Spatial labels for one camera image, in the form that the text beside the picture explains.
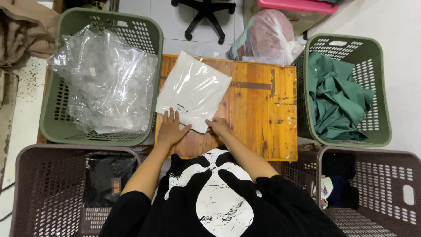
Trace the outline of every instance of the office chair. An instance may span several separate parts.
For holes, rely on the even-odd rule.
[[[184,36],[187,40],[192,40],[192,32],[199,24],[199,22],[204,18],[208,18],[212,25],[215,27],[216,32],[219,35],[219,44],[223,44],[225,41],[225,34],[222,31],[221,25],[219,24],[218,20],[216,19],[215,15],[213,14],[215,11],[229,9],[229,14],[234,14],[235,12],[235,3],[212,3],[211,0],[203,0],[203,2],[199,2],[196,0],[171,0],[171,5],[176,7],[179,3],[189,6],[191,8],[196,9],[199,11],[196,17],[191,22],[189,28],[187,28]]]

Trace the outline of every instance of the wood grain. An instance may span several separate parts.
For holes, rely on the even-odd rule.
[[[177,60],[164,55],[160,88]],[[296,68],[292,66],[203,59],[232,77],[215,117],[225,118],[233,133],[267,161],[297,160]],[[157,115],[155,142],[162,116]],[[190,131],[171,150],[183,159],[195,158],[221,145],[211,134]]]

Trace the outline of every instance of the brown laundry basket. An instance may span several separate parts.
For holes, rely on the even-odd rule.
[[[286,163],[285,178],[311,193],[321,190],[322,158],[325,152],[351,153],[356,157],[356,175],[351,185],[358,188],[360,208],[329,208],[325,213],[350,237],[421,236],[421,161],[410,152],[326,146],[298,152],[298,161]],[[321,208],[321,192],[316,192]]]
[[[84,208],[85,153],[116,151],[141,156],[130,148],[37,144],[16,159],[11,237],[97,236],[111,208]]]

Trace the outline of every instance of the hand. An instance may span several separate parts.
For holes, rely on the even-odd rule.
[[[189,124],[180,131],[179,112],[176,111],[175,115],[176,117],[174,118],[174,109],[172,107],[170,108],[170,117],[168,117],[168,111],[165,111],[157,143],[171,147],[181,140],[192,128],[192,125]]]
[[[224,136],[231,134],[229,124],[224,118],[213,118],[212,121],[206,119],[206,124],[209,126],[208,132],[218,135],[218,139],[224,142]]]

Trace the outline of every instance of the green laundry basket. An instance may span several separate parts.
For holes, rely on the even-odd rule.
[[[56,143],[112,146],[138,145],[148,138],[153,128],[162,64],[164,40],[162,30],[154,20],[143,16],[86,8],[72,8],[65,11],[59,19],[56,39],[58,48],[63,45],[61,35],[73,35],[88,24],[92,24],[101,30],[118,27],[120,30],[117,31],[117,34],[131,46],[158,56],[154,83],[155,92],[152,99],[148,130],[144,134],[97,134],[95,131],[86,134],[76,129],[73,118],[67,112],[69,88],[66,85],[66,81],[54,72],[51,72],[47,92],[43,100],[40,130],[48,140]]]
[[[352,72],[354,79],[363,88],[376,92],[371,110],[358,125],[358,128],[368,137],[367,140],[324,141],[314,131],[307,83],[307,63],[309,53],[312,51],[317,51],[333,59],[355,64]],[[297,133],[299,137],[314,139],[324,145],[344,147],[381,147],[386,146],[390,142],[392,129],[384,86],[383,51],[377,41],[348,35],[315,35],[307,41],[306,49],[292,65],[297,67]]]

